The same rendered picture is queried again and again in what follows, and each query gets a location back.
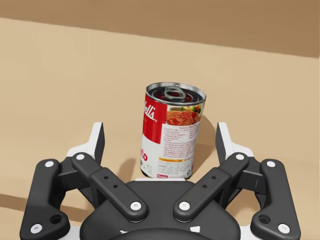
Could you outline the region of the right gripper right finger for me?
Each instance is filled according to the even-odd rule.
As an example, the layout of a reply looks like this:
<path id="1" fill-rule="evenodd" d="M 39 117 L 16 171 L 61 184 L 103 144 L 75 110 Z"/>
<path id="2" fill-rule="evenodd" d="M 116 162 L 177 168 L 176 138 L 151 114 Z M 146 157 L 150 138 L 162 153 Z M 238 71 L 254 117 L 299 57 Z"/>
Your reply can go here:
<path id="1" fill-rule="evenodd" d="M 284 164 L 276 159 L 257 161 L 251 149 L 232 141 L 225 122 L 217 124 L 215 145 L 219 166 L 175 202 L 175 219 L 191 222 L 213 202 L 226 209 L 242 190 L 248 190 L 254 193 L 260 210 L 249 225 L 237 227 L 240 238 L 300 238 Z"/>

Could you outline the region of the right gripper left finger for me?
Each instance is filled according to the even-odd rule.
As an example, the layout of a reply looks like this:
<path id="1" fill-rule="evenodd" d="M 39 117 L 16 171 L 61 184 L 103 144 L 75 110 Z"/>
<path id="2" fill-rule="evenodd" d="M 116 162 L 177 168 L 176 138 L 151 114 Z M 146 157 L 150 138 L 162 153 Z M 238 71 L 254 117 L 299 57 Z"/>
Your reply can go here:
<path id="1" fill-rule="evenodd" d="M 87 143 L 71 148 L 64 161 L 41 160 L 35 167 L 19 231 L 21 237 L 64 237 L 70 231 L 61 211 L 66 192 L 78 189 L 98 208 L 109 201 L 128 221 L 141 222 L 148 206 L 110 169 L 101 166 L 105 147 L 102 122 L 93 124 Z"/>

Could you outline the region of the red and white can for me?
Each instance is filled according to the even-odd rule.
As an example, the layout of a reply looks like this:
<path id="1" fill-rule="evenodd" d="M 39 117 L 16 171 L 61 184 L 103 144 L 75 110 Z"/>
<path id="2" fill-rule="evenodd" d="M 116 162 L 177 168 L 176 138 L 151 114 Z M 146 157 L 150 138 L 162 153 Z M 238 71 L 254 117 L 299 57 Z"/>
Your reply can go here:
<path id="1" fill-rule="evenodd" d="M 158 82 L 145 89 L 140 170 L 149 178 L 188 179 L 206 94 L 178 82 Z"/>

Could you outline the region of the pale wooden shelf unit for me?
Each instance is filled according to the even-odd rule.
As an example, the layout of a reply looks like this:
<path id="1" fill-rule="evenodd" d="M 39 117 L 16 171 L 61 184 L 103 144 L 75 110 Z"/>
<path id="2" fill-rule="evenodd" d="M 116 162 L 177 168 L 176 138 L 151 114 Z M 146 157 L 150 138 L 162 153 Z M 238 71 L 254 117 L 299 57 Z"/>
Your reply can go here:
<path id="1" fill-rule="evenodd" d="M 215 135 L 285 165 L 302 240 L 320 240 L 320 0 L 0 0 L 0 240 L 19 231 L 36 164 L 103 122 L 102 165 L 142 177 L 145 88 L 206 93 L 191 180 Z"/>

